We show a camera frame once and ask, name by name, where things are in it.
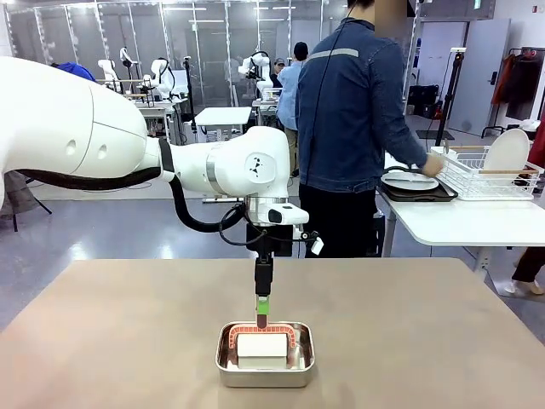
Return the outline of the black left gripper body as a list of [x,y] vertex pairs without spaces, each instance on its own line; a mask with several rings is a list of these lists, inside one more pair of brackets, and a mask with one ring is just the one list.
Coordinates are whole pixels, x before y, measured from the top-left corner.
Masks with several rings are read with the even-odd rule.
[[291,225],[255,226],[246,225],[246,248],[258,254],[292,256],[293,227]]

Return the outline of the person's right hand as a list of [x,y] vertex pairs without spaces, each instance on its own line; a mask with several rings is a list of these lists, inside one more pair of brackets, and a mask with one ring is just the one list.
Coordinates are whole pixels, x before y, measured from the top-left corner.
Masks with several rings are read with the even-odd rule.
[[444,168],[444,164],[444,159],[441,156],[429,153],[426,163],[421,167],[421,172],[427,177],[436,177]]

